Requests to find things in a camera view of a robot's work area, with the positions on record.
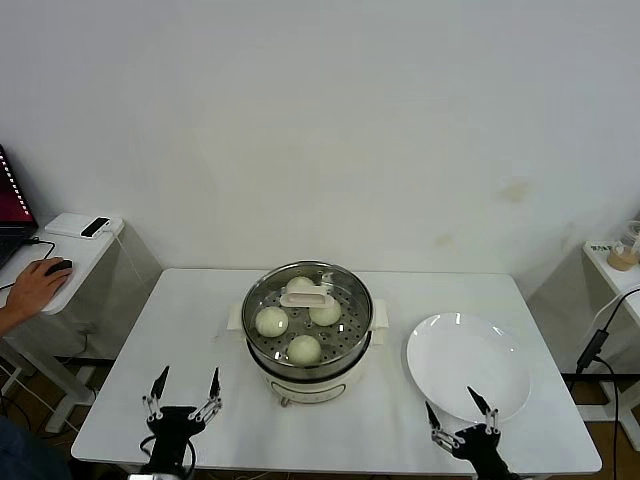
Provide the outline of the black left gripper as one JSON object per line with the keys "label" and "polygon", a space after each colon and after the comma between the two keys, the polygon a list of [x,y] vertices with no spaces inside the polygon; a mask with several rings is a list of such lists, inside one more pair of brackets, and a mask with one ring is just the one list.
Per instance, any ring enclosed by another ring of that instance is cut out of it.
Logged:
{"label": "black left gripper", "polygon": [[148,473],[193,473],[196,452],[191,438],[201,432],[200,422],[209,422],[222,408],[219,368],[212,377],[207,400],[194,406],[160,407],[170,366],[157,377],[150,391],[142,396],[147,411],[147,427],[154,441],[147,463]]}

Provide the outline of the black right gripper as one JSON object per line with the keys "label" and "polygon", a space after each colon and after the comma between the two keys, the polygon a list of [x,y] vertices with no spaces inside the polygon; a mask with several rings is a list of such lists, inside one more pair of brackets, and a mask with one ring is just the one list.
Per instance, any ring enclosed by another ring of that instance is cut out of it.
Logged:
{"label": "black right gripper", "polygon": [[501,438],[498,429],[499,411],[492,408],[471,386],[467,387],[467,391],[484,415],[485,424],[476,424],[459,430],[455,435],[448,433],[442,429],[429,402],[425,401],[431,440],[446,452],[452,452],[455,458],[468,461],[479,479],[514,479],[515,474],[509,470],[497,449]]}

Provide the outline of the person's bare hand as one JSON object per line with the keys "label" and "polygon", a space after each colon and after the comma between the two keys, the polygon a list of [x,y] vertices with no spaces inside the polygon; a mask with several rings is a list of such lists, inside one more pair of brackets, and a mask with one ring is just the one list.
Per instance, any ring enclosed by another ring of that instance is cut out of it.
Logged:
{"label": "person's bare hand", "polygon": [[1,308],[1,320],[18,324],[39,313],[71,275],[70,268],[47,273],[62,262],[61,257],[31,262],[10,288],[5,306]]}

